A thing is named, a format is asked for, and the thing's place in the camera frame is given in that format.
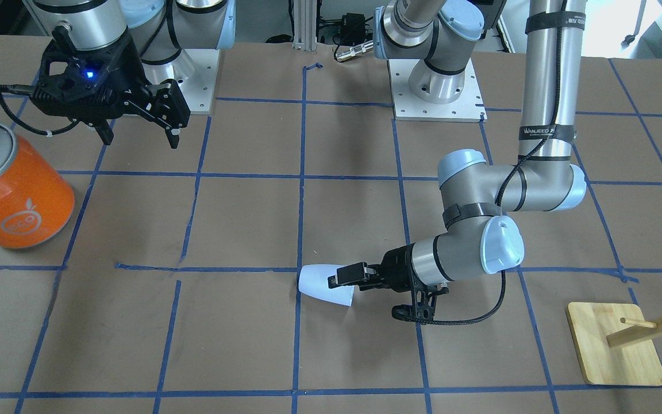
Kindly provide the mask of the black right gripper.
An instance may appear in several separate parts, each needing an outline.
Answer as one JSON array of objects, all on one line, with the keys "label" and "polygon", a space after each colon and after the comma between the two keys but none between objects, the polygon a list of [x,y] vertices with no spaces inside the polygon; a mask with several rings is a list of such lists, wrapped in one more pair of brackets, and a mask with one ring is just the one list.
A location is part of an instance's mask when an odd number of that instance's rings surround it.
[{"label": "black right gripper", "polygon": [[[165,80],[149,85],[129,29],[108,45],[72,52],[75,91],[72,112],[76,116],[134,114],[160,126],[169,146],[179,145],[180,129],[187,126],[191,110],[179,82]],[[104,145],[114,139],[113,120],[87,120]]]}]

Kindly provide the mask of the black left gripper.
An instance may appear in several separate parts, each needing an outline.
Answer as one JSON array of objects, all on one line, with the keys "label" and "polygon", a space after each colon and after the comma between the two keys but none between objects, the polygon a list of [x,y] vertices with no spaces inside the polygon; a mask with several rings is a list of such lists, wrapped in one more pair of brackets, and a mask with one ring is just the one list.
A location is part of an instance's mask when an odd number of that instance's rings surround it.
[{"label": "black left gripper", "polygon": [[328,288],[359,286],[359,289],[393,289],[411,291],[422,285],[413,267],[414,244],[398,247],[386,252],[380,264],[359,262],[336,270],[336,275],[328,277]]}]

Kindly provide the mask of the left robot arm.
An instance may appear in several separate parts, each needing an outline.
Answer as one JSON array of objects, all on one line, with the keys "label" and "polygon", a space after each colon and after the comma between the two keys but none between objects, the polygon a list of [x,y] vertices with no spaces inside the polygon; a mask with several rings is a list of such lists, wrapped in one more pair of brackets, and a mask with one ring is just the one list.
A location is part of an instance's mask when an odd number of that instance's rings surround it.
[{"label": "left robot arm", "polygon": [[[462,149],[438,164],[444,233],[388,251],[380,264],[339,268],[329,286],[391,288],[494,274],[518,266],[525,244],[507,216],[567,210],[585,197],[573,165],[575,110],[586,2],[533,1],[526,21],[526,74],[515,165],[489,165]],[[419,60],[410,86],[428,102],[451,102],[485,18],[468,1],[393,1],[375,12],[375,55]]]}]

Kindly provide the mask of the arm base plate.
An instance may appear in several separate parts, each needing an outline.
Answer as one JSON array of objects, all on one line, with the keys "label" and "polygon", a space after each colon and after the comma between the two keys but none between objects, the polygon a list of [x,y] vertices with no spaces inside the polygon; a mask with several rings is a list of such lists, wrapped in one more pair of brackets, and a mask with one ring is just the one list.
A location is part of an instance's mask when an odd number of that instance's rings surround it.
[{"label": "arm base plate", "polygon": [[143,63],[145,75],[153,83],[175,79],[192,114],[212,112],[221,51],[183,49],[167,63]]},{"label": "arm base plate", "polygon": [[388,69],[397,120],[488,120],[471,60],[454,75],[436,73],[421,59],[391,59]]}]

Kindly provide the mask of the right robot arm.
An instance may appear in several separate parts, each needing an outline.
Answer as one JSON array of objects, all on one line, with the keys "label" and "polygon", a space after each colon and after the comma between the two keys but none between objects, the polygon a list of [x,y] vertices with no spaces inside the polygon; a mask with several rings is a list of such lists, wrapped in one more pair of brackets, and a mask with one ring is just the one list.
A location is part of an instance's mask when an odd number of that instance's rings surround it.
[{"label": "right robot arm", "polygon": [[192,113],[207,112],[212,84],[191,49],[229,49],[234,1],[34,1],[52,41],[27,94],[49,116],[113,141],[110,120],[129,114],[158,125],[171,148]]}]

